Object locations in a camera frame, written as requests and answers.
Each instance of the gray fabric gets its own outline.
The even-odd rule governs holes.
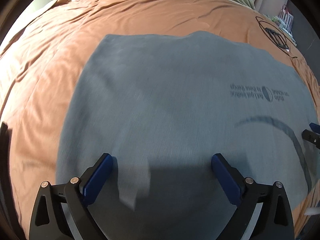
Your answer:
[[[283,182],[293,209],[319,178],[318,151],[301,138],[310,122],[307,87],[264,50],[207,32],[107,35],[71,100],[56,179],[110,153],[115,171],[89,206],[110,240],[215,239],[235,207],[212,155],[258,183]]]

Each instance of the bolt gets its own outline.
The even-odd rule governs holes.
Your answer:
[[[73,177],[73,178],[70,180],[70,182],[71,182],[72,184],[76,184],[78,181],[79,181],[79,178],[77,178],[77,177]]]
[[[276,181],[276,186],[277,186],[277,187],[283,187],[282,183],[279,182],[279,181]]]
[[[247,177],[247,178],[245,178],[245,182],[248,184],[253,184],[254,180],[253,180],[253,178]]]
[[[41,183],[41,187],[46,187],[46,186],[48,186],[48,184],[49,184],[49,183],[48,183],[47,181],[44,181],[44,182]]]

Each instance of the orange blanket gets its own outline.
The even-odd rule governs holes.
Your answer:
[[[184,36],[202,30],[249,43],[295,68],[320,117],[318,83],[304,57],[290,42],[289,55],[277,48],[256,16],[261,15],[230,0],[58,0],[16,35],[0,57],[0,116],[12,130],[10,176],[26,236],[40,184],[55,184],[60,132],[74,87],[106,34]],[[319,196],[318,183],[293,211],[296,235],[307,220],[304,210]]]

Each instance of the gray floor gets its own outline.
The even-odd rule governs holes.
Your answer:
[[[305,57],[309,67],[320,83],[320,39],[316,35],[307,19],[299,9],[289,0],[288,9],[293,14],[292,34],[297,42],[297,48]]]

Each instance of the circle logo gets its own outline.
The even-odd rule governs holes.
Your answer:
[[[273,101],[273,95],[272,95],[272,93],[271,93],[269,88],[263,86],[262,87],[262,93],[263,93],[264,97],[266,98],[266,100],[268,100],[269,102]]]

